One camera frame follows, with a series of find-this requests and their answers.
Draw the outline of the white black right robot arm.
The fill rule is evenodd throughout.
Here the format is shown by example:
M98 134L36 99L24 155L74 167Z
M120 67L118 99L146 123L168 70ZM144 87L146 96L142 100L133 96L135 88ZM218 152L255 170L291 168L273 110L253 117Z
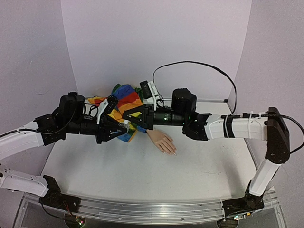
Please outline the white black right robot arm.
M196 96L188 89L175 89L170 107L156 108L153 104L144 104L125 111L123 118L147 130L153 129L155 125L182 126L182 133L196 141L220 138L266 141L265 159L250 180L245 195L223 202L223 209L228 216L262 209L269 182L291 154L289 130L278 109L270 107L261 114L199 114L196 112L196 102Z

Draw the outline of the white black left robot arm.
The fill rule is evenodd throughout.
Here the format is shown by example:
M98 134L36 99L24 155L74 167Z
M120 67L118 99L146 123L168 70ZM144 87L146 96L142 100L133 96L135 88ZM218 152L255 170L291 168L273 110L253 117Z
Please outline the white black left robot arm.
M97 144L124 135L128 127L109 116L117 103L118 99L110 96L101 103L101 110L90 116L86 113L86 99L77 92L70 92L60 98L53 113L1 134L0 158L65 140L68 134L92 135ZM60 188L49 176L34 176L1 165L0 187L45 197L55 208L64 204L64 196L58 192Z

